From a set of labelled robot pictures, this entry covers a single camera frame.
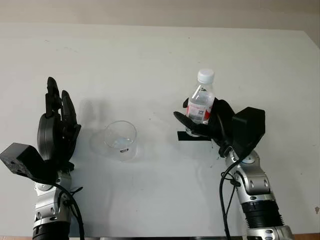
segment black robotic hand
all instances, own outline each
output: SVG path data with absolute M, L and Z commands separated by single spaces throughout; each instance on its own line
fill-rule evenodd
M 182 106 L 188 106 L 188 99 Z M 220 146 L 219 154 L 223 158 L 231 148 L 240 158 L 245 158 L 265 133 L 264 110 L 247 107 L 235 114 L 222 99 L 214 100 L 208 124 L 196 124 L 178 111 L 173 114 L 192 134 L 213 139 Z

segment robotic hand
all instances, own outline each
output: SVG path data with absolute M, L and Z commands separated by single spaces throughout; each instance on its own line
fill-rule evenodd
M 0 159 L 12 173 L 35 181 L 37 202 L 33 225 L 34 240 L 68 240 L 71 212 L 79 223 L 81 240 L 84 227 L 79 207 L 69 193 L 72 157 L 81 125 L 68 92 L 59 94 L 56 81 L 49 77 L 45 95 L 46 112 L 37 133 L 40 154 L 30 145 L 12 143 Z
M 188 99 L 184 101 L 183 107 L 187 105 Z M 225 100 L 216 98 L 208 125 L 196 124 L 177 111 L 173 114 L 193 135 L 213 139 L 220 147 L 219 155 L 225 158 L 227 169 L 222 173 L 219 195 L 227 239 L 231 239 L 227 221 L 229 206 L 226 210 L 223 183 L 226 176 L 231 175 L 230 183 L 236 189 L 245 214 L 247 239 L 293 240 L 290 227 L 284 225 L 279 214 L 268 177 L 260 168 L 259 155 L 254 151 L 265 133 L 265 111 L 247 107 L 235 114 Z

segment water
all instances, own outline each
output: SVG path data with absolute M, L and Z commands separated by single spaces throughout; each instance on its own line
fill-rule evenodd
M 196 124 L 208 124 L 210 114 L 205 114 L 205 112 L 210 113 L 212 105 L 214 104 L 215 96 L 212 92 L 199 91 L 194 98 L 189 98 L 189 114 L 188 117 Z M 191 109 L 190 106 L 196 106 L 197 109 Z M 191 133 L 189 128 L 185 128 L 185 131 L 192 137 L 198 137 Z
M 123 150 L 123 149 L 128 148 L 133 142 L 134 141 L 132 141 L 129 138 L 119 137 L 113 142 L 113 144 L 111 146 L 115 149 Z

